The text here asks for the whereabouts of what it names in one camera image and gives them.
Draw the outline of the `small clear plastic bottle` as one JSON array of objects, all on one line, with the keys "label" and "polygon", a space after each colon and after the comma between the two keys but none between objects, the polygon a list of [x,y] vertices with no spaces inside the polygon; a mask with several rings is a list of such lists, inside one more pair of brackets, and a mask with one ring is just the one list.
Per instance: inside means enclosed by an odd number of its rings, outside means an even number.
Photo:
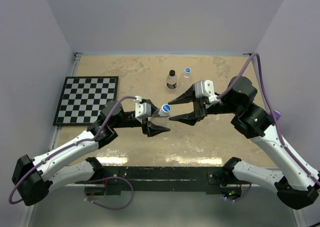
[{"label": "small clear plastic bottle", "polygon": [[175,90],[177,88],[177,81],[178,81],[178,78],[177,78],[176,74],[175,74],[175,76],[170,76],[168,73],[167,78],[166,78],[167,88],[170,90]]}]

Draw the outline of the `black bottle cap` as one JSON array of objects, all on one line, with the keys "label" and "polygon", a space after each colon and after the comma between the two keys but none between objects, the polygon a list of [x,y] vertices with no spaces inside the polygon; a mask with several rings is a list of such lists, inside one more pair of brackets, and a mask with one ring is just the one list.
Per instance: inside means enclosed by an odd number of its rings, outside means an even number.
[{"label": "black bottle cap", "polygon": [[169,71],[169,75],[173,77],[176,75],[176,72],[172,69]]}]

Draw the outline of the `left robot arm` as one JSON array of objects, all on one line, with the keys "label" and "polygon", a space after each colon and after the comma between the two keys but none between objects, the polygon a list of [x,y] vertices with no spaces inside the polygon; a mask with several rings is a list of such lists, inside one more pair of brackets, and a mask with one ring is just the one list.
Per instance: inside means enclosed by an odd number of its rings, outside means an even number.
[{"label": "left robot arm", "polygon": [[70,163],[111,143],[118,136],[116,128],[141,128],[148,137],[170,131],[164,124],[153,123],[156,117],[168,119],[171,111],[168,104],[156,107],[151,100],[140,96],[129,96],[128,99],[134,101],[133,111],[125,112],[121,100],[108,101],[96,121],[74,139],[33,158],[27,154],[21,156],[11,178],[14,187],[8,202],[32,206],[65,185],[99,183],[104,177],[104,168],[96,158],[77,165]]}]

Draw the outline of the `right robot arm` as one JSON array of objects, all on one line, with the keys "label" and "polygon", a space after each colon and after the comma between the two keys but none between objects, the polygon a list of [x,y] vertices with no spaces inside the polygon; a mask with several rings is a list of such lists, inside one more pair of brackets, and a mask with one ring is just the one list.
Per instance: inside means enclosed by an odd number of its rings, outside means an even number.
[{"label": "right robot arm", "polygon": [[193,112],[170,117],[170,121],[194,126],[207,115],[233,114],[231,124],[247,139],[260,147],[276,164],[278,170],[251,165],[232,157],[214,179],[223,187],[243,181],[275,193],[286,206],[300,210],[312,205],[319,197],[320,172],[303,160],[292,146],[279,137],[275,121],[254,103],[257,89],[244,76],[233,77],[230,91],[218,98],[211,80],[194,83],[169,104],[193,103]]}]

